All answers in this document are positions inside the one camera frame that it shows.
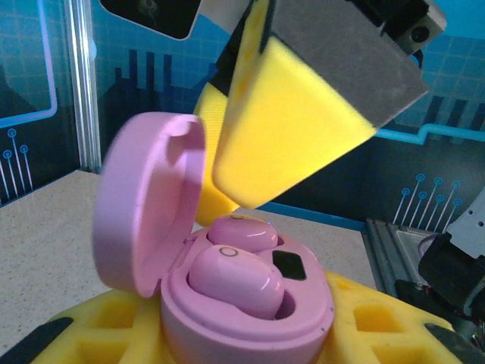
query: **yellow foam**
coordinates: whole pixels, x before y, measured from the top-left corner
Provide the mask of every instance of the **yellow foam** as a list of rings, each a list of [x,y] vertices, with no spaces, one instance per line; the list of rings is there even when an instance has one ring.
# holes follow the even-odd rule
[[[214,161],[214,183],[258,207],[376,130],[280,40],[259,53],[268,0],[246,21]]]
[[[335,319],[317,364],[459,364],[424,327],[445,320],[326,272]],[[34,364],[176,364],[164,341],[159,298],[111,290],[53,319],[74,322]]]
[[[227,97],[210,83],[205,85],[197,101],[195,115],[202,119],[205,130],[205,171],[196,221],[209,226],[221,215],[230,214],[239,207],[212,182],[212,165],[221,135]]]

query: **earbud charging case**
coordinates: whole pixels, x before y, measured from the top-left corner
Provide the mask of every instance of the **earbud charging case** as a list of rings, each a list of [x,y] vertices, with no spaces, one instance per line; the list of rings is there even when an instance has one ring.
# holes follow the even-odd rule
[[[284,278],[273,320],[188,285],[194,258],[212,245],[207,228],[191,234],[204,162],[204,130],[194,115],[150,112],[125,124],[106,158],[96,201],[99,277],[142,297],[161,294],[164,336],[179,364],[315,361],[333,321],[333,300],[317,259],[301,243],[281,234],[279,246],[257,253],[268,262],[273,250],[295,253],[305,269],[304,280]]]

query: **pink earbud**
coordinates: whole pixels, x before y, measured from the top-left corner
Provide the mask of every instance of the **pink earbud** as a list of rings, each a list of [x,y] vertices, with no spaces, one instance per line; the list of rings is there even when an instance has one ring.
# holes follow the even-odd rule
[[[278,245],[278,233],[269,222],[235,214],[217,218],[209,228],[207,238],[213,244],[231,245],[251,253]]]
[[[283,276],[259,256],[227,245],[200,252],[189,270],[189,286],[259,319],[272,319],[283,301]]]

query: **earbud case lid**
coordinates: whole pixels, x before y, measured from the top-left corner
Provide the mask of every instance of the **earbud case lid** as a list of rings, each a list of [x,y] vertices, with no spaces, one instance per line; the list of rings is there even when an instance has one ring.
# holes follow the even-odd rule
[[[151,297],[190,234],[202,188],[205,135],[195,115],[131,118],[105,159],[95,204],[95,266],[109,287]]]

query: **speckled countertop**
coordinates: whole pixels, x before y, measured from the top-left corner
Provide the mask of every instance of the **speckled countertop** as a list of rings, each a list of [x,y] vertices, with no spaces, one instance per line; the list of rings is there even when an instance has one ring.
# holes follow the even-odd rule
[[[53,315],[108,290],[91,256],[98,182],[98,175],[76,171],[0,208],[0,355]],[[299,239],[324,268],[375,287],[359,232],[239,211]]]

